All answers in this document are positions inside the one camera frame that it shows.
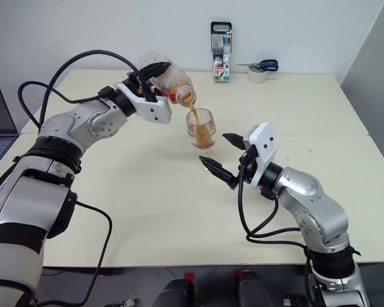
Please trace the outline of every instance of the plastic bottle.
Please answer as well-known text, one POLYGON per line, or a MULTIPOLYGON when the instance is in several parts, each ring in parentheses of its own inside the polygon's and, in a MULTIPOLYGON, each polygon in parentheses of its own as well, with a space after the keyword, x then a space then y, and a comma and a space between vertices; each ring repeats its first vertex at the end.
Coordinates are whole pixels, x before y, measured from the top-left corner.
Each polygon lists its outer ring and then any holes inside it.
POLYGON ((170 62, 171 66, 159 77, 150 79, 159 91, 168 97, 173 104, 193 108, 196 101, 196 93, 193 89, 192 80, 170 59, 158 52, 150 52, 140 58, 143 67, 158 62, 170 62))

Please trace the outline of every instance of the orange liquid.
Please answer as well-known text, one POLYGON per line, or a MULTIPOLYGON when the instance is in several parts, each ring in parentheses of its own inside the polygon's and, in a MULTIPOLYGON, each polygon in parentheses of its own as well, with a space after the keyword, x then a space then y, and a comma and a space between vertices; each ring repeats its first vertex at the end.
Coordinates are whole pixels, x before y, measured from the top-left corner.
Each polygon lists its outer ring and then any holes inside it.
POLYGON ((193 107, 193 105, 195 104, 195 97, 192 94, 186 93, 183 96, 181 101, 174 99, 174 97, 176 97, 178 89, 183 85, 191 85, 191 84, 189 84, 189 82, 187 80, 182 80, 178 83, 171 85, 169 88, 167 88, 165 90, 165 95, 171 99, 171 102, 173 104, 180 104, 184 107, 188 107, 191 109, 193 107))
POLYGON ((197 125, 195 126, 195 146, 199 149, 208 149, 215 143, 212 138, 211 129, 209 123, 200 125, 198 113, 196 112, 195 106, 190 107, 193 116, 196 119, 197 125))

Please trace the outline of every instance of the blue scissor handle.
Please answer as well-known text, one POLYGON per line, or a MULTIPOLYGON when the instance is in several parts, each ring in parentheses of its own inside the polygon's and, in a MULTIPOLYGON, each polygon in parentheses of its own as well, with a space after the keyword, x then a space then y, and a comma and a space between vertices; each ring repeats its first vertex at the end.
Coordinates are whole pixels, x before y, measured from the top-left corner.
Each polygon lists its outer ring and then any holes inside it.
POLYGON ((275 59, 264 59, 259 63, 260 69, 267 72, 277 72, 279 69, 279 62, 275 59))

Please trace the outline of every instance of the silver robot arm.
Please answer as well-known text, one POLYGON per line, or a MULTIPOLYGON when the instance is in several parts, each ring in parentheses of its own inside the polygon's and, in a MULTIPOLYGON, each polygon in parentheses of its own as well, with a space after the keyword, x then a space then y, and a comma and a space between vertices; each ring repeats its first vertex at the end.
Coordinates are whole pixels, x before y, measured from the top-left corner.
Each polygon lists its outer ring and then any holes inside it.
POLYGON ((63 232, 74 211, 70 187, 85 151, 116 134, 132 114, 170 122, 167 98, 146 99, 132 87, 123 81, 109 88, 108 98, 48 119, 34 146, 1 177, 0 307, 30 306, 35 297, 45 240, 63 232))
MULTIPOLYGON (((296 220, 312 263, 312 275, 318 285, 316 305, 324 307, 370 307, 353 260, 347 232, 348 219, 343 208, 325 195, 318 179, 292 168, 272 163, 277 151, 271 124, 254 126, 244 137, 224 134, 245 153, 240 168, 246 170, 244 181, 267 198, 278 198, 296 220)), ((210 158, 200 157, 206 168, 234 189, 238 179, 210 158)))

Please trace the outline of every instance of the black cable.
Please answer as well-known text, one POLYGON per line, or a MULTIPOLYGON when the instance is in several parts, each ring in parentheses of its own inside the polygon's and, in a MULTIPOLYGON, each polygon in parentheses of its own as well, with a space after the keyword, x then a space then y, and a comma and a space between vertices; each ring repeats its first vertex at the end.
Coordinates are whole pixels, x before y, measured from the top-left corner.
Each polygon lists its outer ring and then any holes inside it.
POLYGON ((244 185, 244 173, 246 170, 245 165, 241 165, 240 170, 239 170, 239 187, 237 190, 237 207, 239 210, 239 217, 241 219, 241 223, 243 226, 243 229, 246 232, 246 240, 251 242, 251 243, 256 243, 256 244, 285 244, 285 245, 293 245, 293 246, 298 246, 302 249, 305 249, 306 246, 299 243, 299 242, 294 242, 294 241, 288 241, 288 240, 254 240, 253 238, 266 238, 266 237, 271 237, 273 235, 277 235, 279 233, 284 233, 284 232, 298 232, 300 231, 299 228, 283 228, 279 230, 275 230, 273 232, 268 232, 268 233, 262 233, 262 234, 256 234, 259 230, 261 230, 263 227, 265 227, 276 215, 279 207, 279 202, 278 198, 275 197, 273 200, 275 201, 275 208, 273 209, 272 213, 270 216, 265 219, 258 227, 256 227, 254 230, 250 230, 247 223, 246 219, 244 218, 244 211, 243 211, 243 185, 244 185))
POLYGON ((310 293, 310 285, 308 282, 308 275, 310 274, 310 257, 307 257, 306 266, 305 266, 305 290, 307 301, 312 307, 317 307, 316 302, 313 301, 312 295, 310 293))
MULTIPOLYGON (((23 90, 24 90, 24 88, 26 88, 29 85, 39 85, 39 86, 43 86, 44 88, 48 88, 49 86, 44 84, 44 83, 38 82, 38 81, 27 81, 27 82, 22 83, 19 86, 19 90, 17 91, 17 96, 19 98, 20 105, 23 108, 24 112, 26 112, 26 114, 28 115, 30 120, 37 126, 37 128, 40 128, 39 122, 36 120, 33 113, 31 113, 31 111, 28 109, 26 103, 24 102, 23 90)), ((93 100, 97 100, 97 99, 101 98, 100 95, 96 95, 96 96, 84 98, 84 99, 70 100, 54 88, 52 88, 51 91, 53 91, 55 94, 60 96, 60 98, 62 98, 64 101, 68 102, 69 104, 81 104, 83 102, 89 102, 89 101, 93 101, 93 100)))
POLYGON ((109 217, 109 215, 106 214, 101 209, 91 207, 91 206, 86 205, 84 203, 81 203, 79 201, 77 201, 76 204, 79 206, 82 206, 84 208, 87 208, 87 209, 96 211, 98 213, 101 213, 108 220, 108 234, 107 234, 107 237, 105 239, 104 246, 103 246, 102 251, 101 251, 100 260, 98 261, 98 265, 97 265, 97 268, 95 269, 94 276, 91 280, 90 286, 88 287, 87 293, 85 294, 83 301, 81 301, 80 303, 67 303, 64 301, 52 300, 52 301, 41 302, 41 303, 37 304, 37 307, 43 307, 43 306, 48 306, 48 305, 58 305, 58 306, 62 306, 62 307, 81 307, 87 302, 88 298, 90 297, 92 288, 94 287, 95 281, 97 280, 97 276, 98 276, 98 273, 99 273, 100 268, 101 268, 101 263, 102 263, 102 260, 104 259, 104 254, 105 254, 105 250, 107 248, 109 237, 111 236, 111 232, 113 229, 113 222, 112 222, 111 218, 109 217))
POLYGON ((60 275, 61 273, 63 273, 63 271, 58 271, 58 272, 52 273, 52 274, 41 274, 41 276, 52 277, 52 276, 60 275))
POLYGON ((130 61, 128 61, 124 57, 120 56, 119 54, 116 54, 116 53, 111 52, 111 51, 105 51, 105 50, 90 50, 90 51, 80 53, 76 56, 73 56, 67 62, 65 62, 63 64, 63 66, 61 66, 57 70, 57 72, 54 74, 54 76, 52 77, 52 79, 51 79, 51 81, 47 87, 47 90, 45 91, 44 98, 43 98, 43 104, 41 106, 40 119, 38 121, 40 126, 43 125, 44 118, 45 118, 45 111, 47 109, 47 104, 49 101, 50 93, 51 93, 51 90, 54 88, 54 85, 56 84, 57 79, 64 72, 64 70, 67 69, 68 66, 70 66, 74 62, 78 61, 79 59, 85 58, 87 56, 92 56, 94 54, 103 54, 106 56, 111 56, 112 58, 119 59, 120 61, 124 62, 126 65, 131 67, 131 69, 134 71, 134 73, 138 76, 138 79, 141 83, 140 85, 145 84, 145 80, 144 80, 143 76, 141 75, 140 71, 130 61))

